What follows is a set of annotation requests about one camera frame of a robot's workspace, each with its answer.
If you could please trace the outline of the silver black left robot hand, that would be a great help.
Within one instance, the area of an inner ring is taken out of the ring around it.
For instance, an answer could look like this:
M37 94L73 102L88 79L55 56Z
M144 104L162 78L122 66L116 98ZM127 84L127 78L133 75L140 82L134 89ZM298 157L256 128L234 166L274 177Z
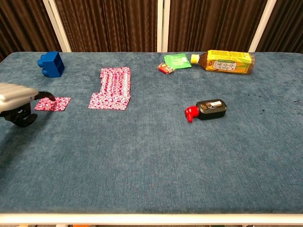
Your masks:
M18 84L0 83L0 117L18 127L27 127L37 118L37 114L31 113L31 102L43 98L55 101L53 94L47 91L38 91Z

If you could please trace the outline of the small pink patterned cloth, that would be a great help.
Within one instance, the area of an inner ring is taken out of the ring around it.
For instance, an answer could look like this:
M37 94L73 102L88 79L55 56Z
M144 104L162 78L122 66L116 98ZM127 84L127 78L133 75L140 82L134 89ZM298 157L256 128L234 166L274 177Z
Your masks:
M64 111L70 100L70 97L55 97L55 101L49 98L43 98L37 103L34 109L37 111Z

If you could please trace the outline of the blue toy building brick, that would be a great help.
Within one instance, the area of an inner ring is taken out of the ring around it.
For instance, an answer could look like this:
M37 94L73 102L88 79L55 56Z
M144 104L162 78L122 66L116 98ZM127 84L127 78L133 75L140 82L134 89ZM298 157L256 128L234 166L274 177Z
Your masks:
M47 52L42 54L37 64L42 68L42 74L49 78L61 77L65 69L59 52Z

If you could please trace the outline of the brown pleated curtain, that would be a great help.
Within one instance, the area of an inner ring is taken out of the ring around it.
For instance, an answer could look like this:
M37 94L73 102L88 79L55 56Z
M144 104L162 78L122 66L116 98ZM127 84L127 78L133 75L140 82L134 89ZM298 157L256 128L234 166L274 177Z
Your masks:
M157 0L54 0L73 52L155 52ZM170 0L168 51L246 52L267 0ZM0 0L0 61L60 51L43 0ZM303 0L277 0L258 52L303 54Z

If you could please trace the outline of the blue fabric table cover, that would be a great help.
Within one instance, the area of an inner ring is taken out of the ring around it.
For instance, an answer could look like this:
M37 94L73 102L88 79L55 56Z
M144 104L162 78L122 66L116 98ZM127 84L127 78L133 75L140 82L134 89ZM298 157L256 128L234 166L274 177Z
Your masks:
M0 118L0 213L303 213L303 54L259 52L249 75L198 66L169 75L161 53L37 52L0 62L0 82L70 97L19 128ZM89 109L102 68L129 67L126 110ZM221 99L221 118L185 110Z

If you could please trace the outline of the red candy wrapper packet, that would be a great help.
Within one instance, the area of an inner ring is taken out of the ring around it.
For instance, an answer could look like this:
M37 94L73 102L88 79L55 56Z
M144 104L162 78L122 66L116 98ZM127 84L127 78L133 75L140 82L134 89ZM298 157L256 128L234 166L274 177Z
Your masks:
M163 72L164 74L170 74L175 71L174 68L170 67L166 63L162 62L161 64L158 65L158 70Z

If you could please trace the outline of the green foil sachet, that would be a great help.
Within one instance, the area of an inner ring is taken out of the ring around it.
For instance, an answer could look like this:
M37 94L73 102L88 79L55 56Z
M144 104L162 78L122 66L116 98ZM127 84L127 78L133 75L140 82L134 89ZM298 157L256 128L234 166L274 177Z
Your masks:
M173 69L191 68L187 55L185 53L169 54L164 56L165 63Z

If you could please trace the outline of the black bottle with red cap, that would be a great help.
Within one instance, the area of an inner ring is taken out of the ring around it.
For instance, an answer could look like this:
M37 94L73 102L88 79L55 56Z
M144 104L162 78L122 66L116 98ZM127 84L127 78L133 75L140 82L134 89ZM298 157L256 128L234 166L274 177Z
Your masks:
M204 100L197 102L194 106L188 107L185 110L185 117L188 122L192 122L194 118L210 120L223 117L226 111L227 105L223 100Z

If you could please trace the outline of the yellow label tea bottle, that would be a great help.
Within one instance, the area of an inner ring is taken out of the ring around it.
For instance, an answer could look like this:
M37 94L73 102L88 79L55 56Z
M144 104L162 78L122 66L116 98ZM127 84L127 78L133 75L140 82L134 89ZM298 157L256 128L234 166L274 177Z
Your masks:
M209 50L203 54L192 54L190 62L198 64L206 71L250 74L255 64L255 56L248 52Z

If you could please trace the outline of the white slanted frame post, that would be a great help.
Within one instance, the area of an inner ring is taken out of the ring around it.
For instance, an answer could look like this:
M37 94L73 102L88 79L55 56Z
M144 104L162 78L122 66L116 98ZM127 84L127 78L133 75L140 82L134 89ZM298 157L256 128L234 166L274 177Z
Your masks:
M267 23L269 21L269 18L272 14L272 11L275 7L276 1L277 0L267 0L266 6L263 10L260 22L258 24L257 30L256 30L256 32L254 34L254 37L252 39L252 42L250 44L249 52L255 52L256 51L256 49L258 47L258 44L259 44L259 42L262 38L262 35L264 33L264 30L267 26Z
M43 0L43 3L62 51L71 52L68 37L65 32L55 0Z

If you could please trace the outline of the white upright frame post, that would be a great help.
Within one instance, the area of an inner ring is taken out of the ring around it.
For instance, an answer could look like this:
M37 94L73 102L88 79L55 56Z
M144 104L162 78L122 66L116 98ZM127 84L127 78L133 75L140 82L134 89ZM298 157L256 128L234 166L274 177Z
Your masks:
M162 51L168 52L170 0L164 0Z
M163 0L157 0L157 52L162 52Z

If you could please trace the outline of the white table edge rail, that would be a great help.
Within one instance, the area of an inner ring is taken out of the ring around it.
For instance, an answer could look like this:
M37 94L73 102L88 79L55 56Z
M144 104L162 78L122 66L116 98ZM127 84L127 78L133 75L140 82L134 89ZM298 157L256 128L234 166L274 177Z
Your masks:
M0 224L303 225L303 214L5 214Z

